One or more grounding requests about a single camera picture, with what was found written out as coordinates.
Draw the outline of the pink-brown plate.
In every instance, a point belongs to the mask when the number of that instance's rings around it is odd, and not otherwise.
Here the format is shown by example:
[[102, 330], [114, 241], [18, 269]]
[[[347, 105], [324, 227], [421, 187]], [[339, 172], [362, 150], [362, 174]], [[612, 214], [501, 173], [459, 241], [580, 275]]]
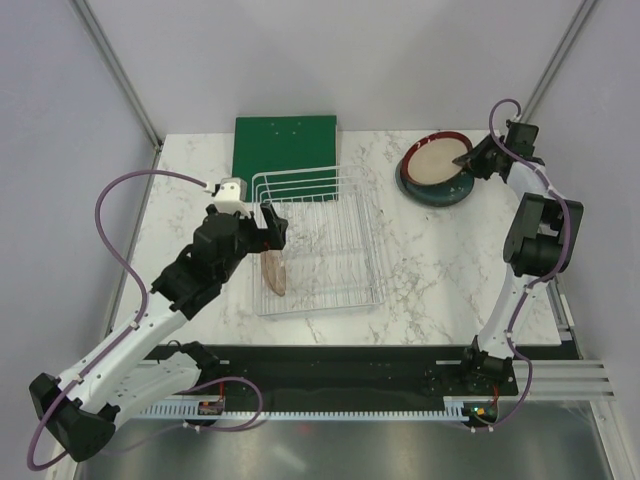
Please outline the pink-brown plate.
[[279, 250], [262, 252], [260, 265], [267, 287], [277, 296], [284, 297], [287, 289], [287, 270], [282, 252]]

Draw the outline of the dark teal plate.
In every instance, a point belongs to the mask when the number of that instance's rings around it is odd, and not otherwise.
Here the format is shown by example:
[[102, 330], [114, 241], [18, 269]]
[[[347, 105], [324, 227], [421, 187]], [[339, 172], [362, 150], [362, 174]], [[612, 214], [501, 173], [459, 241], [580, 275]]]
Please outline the dark teal plate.
[[406, 188], [414, 196], [412, 201], [434, 208], [446, 208], [462, 202], [471, 194], [475, 184], [475, 179], [465, 171], [438, 185], [418, 186], [409, 182], [403, 175], [402, 178]]

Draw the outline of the red and black plate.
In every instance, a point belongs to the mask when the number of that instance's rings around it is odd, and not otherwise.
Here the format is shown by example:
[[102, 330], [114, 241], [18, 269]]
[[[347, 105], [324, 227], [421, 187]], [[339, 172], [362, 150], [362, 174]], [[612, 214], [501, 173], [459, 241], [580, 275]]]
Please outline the red and black plate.
[[463, 170], [455, 162], [469, 153], [469, 138], [456, 131], [439, 131], [416, 141], [400, 162], [401, 177], [417, 186], [435, 186], [452, 180]]

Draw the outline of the white wire dish rack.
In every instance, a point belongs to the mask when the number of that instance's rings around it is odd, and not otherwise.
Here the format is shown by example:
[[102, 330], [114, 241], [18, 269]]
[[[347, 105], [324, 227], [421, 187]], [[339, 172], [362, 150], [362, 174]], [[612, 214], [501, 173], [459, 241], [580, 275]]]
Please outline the white wire dish rack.
[[336, 166], [337, 194], [323, 201], [267, 201], [289, 222], [281, 251], [284, 297], [274, 294], [253, 263], [253, 308], [263, 317], [366, 308], [385, 298], [377, 195], [364, 166]]

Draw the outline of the light green-grey plate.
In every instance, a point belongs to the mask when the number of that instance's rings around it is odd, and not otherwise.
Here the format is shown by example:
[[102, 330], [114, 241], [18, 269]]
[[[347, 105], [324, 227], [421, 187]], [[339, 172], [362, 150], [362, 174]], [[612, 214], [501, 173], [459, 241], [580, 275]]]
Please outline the light green-grey plate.
[[394, 179], [395, 179], [395, 183], [396, 183], [396, 187], [398, 188], [398, 190], [408, 199], [410, 200], [414, 200], [414, 196], [411, 194], [411, 192], [406, 188], [406, 184], [403, 181], [402, 175], [401, 175], [401, 167], [402, 167], [402, 161], [399, 161], [396, 164], [395, 167], [395, 172], [394, 172]]

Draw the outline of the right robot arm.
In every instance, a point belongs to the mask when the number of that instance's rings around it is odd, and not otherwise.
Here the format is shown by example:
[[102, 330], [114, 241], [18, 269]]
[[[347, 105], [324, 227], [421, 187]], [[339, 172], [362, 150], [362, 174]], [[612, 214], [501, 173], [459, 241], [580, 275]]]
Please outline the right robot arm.
[[491, 393], [514, 380], [514, 350], [532, 303], [568, 267], [584, 213], [582, 203], [559, 193], [544, 162], [534, 156], [539, 128], [512, 121], [506, 126], [506, 135], [491, 132], [454, 160], [476, 178], [499, 175], [519, 199], [503, 247], [503, 286], [457, 371], [460, 386], [473, 394]]

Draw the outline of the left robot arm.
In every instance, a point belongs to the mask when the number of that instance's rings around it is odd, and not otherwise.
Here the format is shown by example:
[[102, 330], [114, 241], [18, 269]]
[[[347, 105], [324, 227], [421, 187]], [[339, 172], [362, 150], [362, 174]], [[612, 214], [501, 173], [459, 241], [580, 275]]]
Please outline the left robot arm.
[[165, 363], [146, 371], [139, 363], [167, 336], [216, 299], [250, 254], [281, 251], [289, 223], [270, 204], [261, 204], [265, 224], [241, 201], [215, 201], [192, 241], [167, 265], [128, 323], [112, 331], [83, 359], [58, 375], [39, 374], [28, 390], [39, 419], [28, 448], [34, 460], [39, 436], [48, 431], [76, 462], [98, 454], [115, 432], [153, 403], [194, 389], [208, 393], [219, 369], [198, 342], [182, 347]]

